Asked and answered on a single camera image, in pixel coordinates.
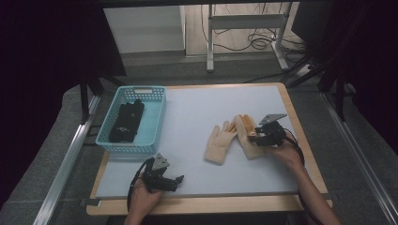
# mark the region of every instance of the wrist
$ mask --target wrist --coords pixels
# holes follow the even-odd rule
[[[298,164],[298,163],[296,163],[296,164],[295,164],[295,163],[292,163],[292,164],[288,165],[288,167],[289,167],[290,171],[291,171],[295,176],[307,172],[306,169],[305,169],[305,167],[304,167],[304,165],[302,165],[301,163],[300,163],[300,164]]]
[[[143,219],[144,219],[143,217],[128,214],[124,225],[141,225]]]

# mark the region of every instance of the metal rail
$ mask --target metal rail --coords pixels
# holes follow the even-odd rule
[[[321,93],[321,97],[327,103],[331,117],[333,118],[339,131],[342,133],[343,138],[353,155],[353,158],[356,160],[360,171],[365,177],[365,180],[368,183],[371,191],[374,193],[375,198],[386,215],[387,220],[390,224],[396,225],[398,223],[398,211],[390,194],[378,179],[347,124],[342,122],[340,117],[334,111],[334,103],[330,95]]]
[[[91,123],[93,121],[94,113],[97,110],[97,106],[99,105],[100,97],[94,96],[91,99],[89,105],[89,116],[87,122],[83,125],[79,125],[75,136],[69,146],[68,152],[66,153],[64,160],[62,161],[61,166],[59,167],[58,173],[53,180],[53,184],[50,187],[49,192],[47,193],[46,198],[44,199],[43,204],[41,205],[40,210],[38,211],[38,215],[33,224],[47,224],[51,216],[53,215],[54,209],[58,202],[59,196],[64,189],[65,184],[68,181],[69,174],[73,169],[73,165],[76,161],[76,158],[79,155],[80,149],[84,143],[85,135],[87,134]]]

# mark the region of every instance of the blue plastic basket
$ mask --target blue plastic basket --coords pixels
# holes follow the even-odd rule
[[[161,125],[166,108],[164,86],[121,86],[99,130],[96,144],[110,152],[129,153],[129,156],[147,157],[157,153]],[[117,119],[121,104],[141,99],[145,104],[143,116],[134,142],[109,142],[109,134]]]

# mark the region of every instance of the table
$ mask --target table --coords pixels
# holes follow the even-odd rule
[[[214,70],[213,53],[213,30],[226,29],[258,29],[258,28],[279,28],[278,35],[271,42],[272,50],[281,66],[281,70],[287,71],[287,65],[281,51],[281,42],[284,29],[289,19],[290,9],[293,2],[289,2],[283,13],[270,15],[213,15],[212,5],[208,6],[208,44],[207,44],[207,72]]]
[[[258,87],[276,86],[283,100],[284,107],[296,133],[298,142],[302,148],[306,159],[306,167],[319,191],[327,195],[328,190],[323,181],[322,175],[318,170],[314,160],[310,145],[297,118],[293,104],[288,93],[281,83],[257,83],[257,84],[215,84],[215,85],[189,85],[189,86],[169,86],[167,89],[183,88],[234,88],[234,87]],[[105,152],[99,167],[96,182],[93,186],[90,199],[96,199],[97,189],[101,177],[106,168],[109,153]],[[171,197],[163,198],[160,204],[151,212],[153,215],[172,215],[172,214],[202,214],[202,213],[237,213],[237,212],[272,212],[272,211],[299,211],[302,210],[297,195],[263,195],[263,196],[230,196],[230,197]],[[128,213],[125,199],[106,199],[101,200],[99,206],[88,205],[87,214],[91,216],[100,215],[126,215]]]

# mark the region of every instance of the cable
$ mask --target cable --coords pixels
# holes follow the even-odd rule
[[[297,139],[295,138],[295,136],[293,135],[293,133],[292,133],[289,129],[284,128],[284,130],[288,131],[288,132],[292,135],[293,140],[290,139],[290,138],[288,138],[288,137],[285,137],[285,139],[286,139],[288,142],[290,142],[291,144],[293,144],[293,146],[294,146],[295,149],[296,149],[296,152],[298,153],[298,155],[299,155],[299,157],[300,157],[300,160],[301,160],[302,165],[305,166],[304,154],[302,153],[302,150],[301,150],[301,148],[299,147],[299,143],[298,143]],[[305,201],[302,199],[302,196],[301,196],[301,193],[299,192],[299,190],[298,190],[298,199],[299,199],[299,201],[300,201],[300,203],[301,203],[302,208],[303,208],[304,211],[308,214],[308,216],[310,216],[310,218],[311,218],[316,224],[318,224],[318,225],[323,225],[323,223],[313,214],[313,212],[310,210],[310,208],[308,207],[308,205],[307,205],[307,204],[305,203]]]
[[[257,8],[259,8],[259,5],[260,4],[258,4],[255,8],[254,8],[254,10],[253,10],[253,13],[256,11],[256,9]],[[204,27],[204,21],[203,21],[203,5],[201,5],[201,23],[202,23],[202,32],[203,32],[203,35],[204,35],[204,37],[205,37],[205,40],[206,40],[206,42],[208,43],[208,39],[207,39],[207,36],[206,36],[206,32],[205,32],[205,27]],[[219,32],[219,33],[217,33],[217,32],[215,32],[215,34],[222,34],[222,33],[225,33],[225,32],[227,32],[227,31],[229,31],[230,29],[227,29],[227,30],[223,30],[223,31],[221,31],[221,32]],[[266,37],[266,36],[262,36],[262,35],[260,35],[260,34],[258,34],[258,33],[256,33],[257,32],[257,29],[255,29],[254,30],[254,33],[253,34],[250,34],[249,33],[249,35],[248,35],[248,40],[250,41],[250,43],[246,46],[246,47],[243,47],[243,48],[241,48],[241,49],[232,49],[232,48],[229,48],[229,47],[226,47],[226,46],[224,46],[224,45],[220,45],[220,44],[214,44],[213,43],[213,46],[218,46],[218,47],[221,47],[221,48],[225,48],[226,50],[229,50],[229,51],[233,51],[233,52],[240,52],[240,51],[244,51],[244,50],[246,50],[246,49],[249,49],[250,47],[253,47],[254,49],[256,49],[256,50],[264,50],[269,44],[270,44],[270,42],[272,41],[272,39],[271,38],[269,38],[269,37]]]
[[[310,55],[304,54],[304,56],[303,56],[302,58],[300,58],[300,59],[298,60],[298,62],[297,62],[295,65],[293,65],[293,66],[289,69],[288,72],[286,72],[286,73],[284,74],[284,76],[283,76],[283,77],[281,78],[281,80],[280,80],[280,83],[286,83],[287,80],[288,80],[288,75],[289,75],[289,73],[290,73],[291,71],[296,70],[296,68],[298,68],[298,67],[304,65],[305,63],[307,63],[308,60],[310,60],[310,58],[311,58]]]
[[[281,2],[281,5],[279,6],[279,11],[278,11],[278,13],[281,13],[282,4],[283,4],[283,2]]]
[[[307,46],[307,44],[305,44],[305,43],[300,43],[300,42],[296,42],[296,41],[291,41],[291,40],[287,40],[287,39],[284,39],[284,38],[282,38],[282,40],[287,41],[287,42],[290,42],[290,43],[294,43],[294,44],[300,44],[300,45]]]
[[[305,50],[297,50],[297,49],[290,49],[285,47],[283,44],[281,44],[281,48],[285,51],[285,52],[290,52],[290,53],[303,53],[303,54],[308,54],[310,53],[309,51]]]
[[[286,54],[284,55],[284,57],[286,58],[287,61],[296,64],[296,63],[299,62],[299,60],[296,61],[296,62],[293,61],[293,60],[291,60],[291,59],[289,58],[289,55],[290,55],[290,54],[305,54],[305,53],[303,53],[303,52],[294,52],[294,53],[286,53]]]
[[[131,201],[131,196],[132,196],[132,192],[134,191],[134,185],[135,182],[138,180],[141,170],[144,168],[144,166],[148,163],[148,159],[146,161],[144,161],[144,163],[141,165],[140,169],[138,169],[137,173],[134,175],[134,178],[132,179],[131,183],[130,183],[130,187],[129,187],[129,193],[127,195],[127,211],[129,212],[130,210],[130,201]]]
[[[259,78],[254,78],[254,79],[248,80],[248,81],[246,81],[246,82],[244,82],[244,83],[252,83],[252,82],[255,82],[255,81],[258,81],[258,80],[261,80],[261,79],[265,79],[265,78],[268,78],[268,77],[279,76],[279,75],[282,75],[282,74],[284,74],[284,73],[285,73],[285,72],[276,73],[276,74],[271,74],[271,75],[266,75],[266,76],[259,77]]]
[[[217,4],[214,5],[214,15],[216,15],[216,6],[217,6]],[[231,15],[231,12],[229,11],[228,5],[227,5],[227,4],[225,4],[225,8],[226,8],[226,10],[229,12],[229,15]],[[229,30],[230,30],[230,29],[226,29],[226,30],[223,30],[223,31],[221,31],[221,32],[214,31],[214,33],[217,34],[217,35],[220,35],[220,34],[222,34],[222,33],[225,33],[225,32],[227,32],[227,31],[229,31]]]

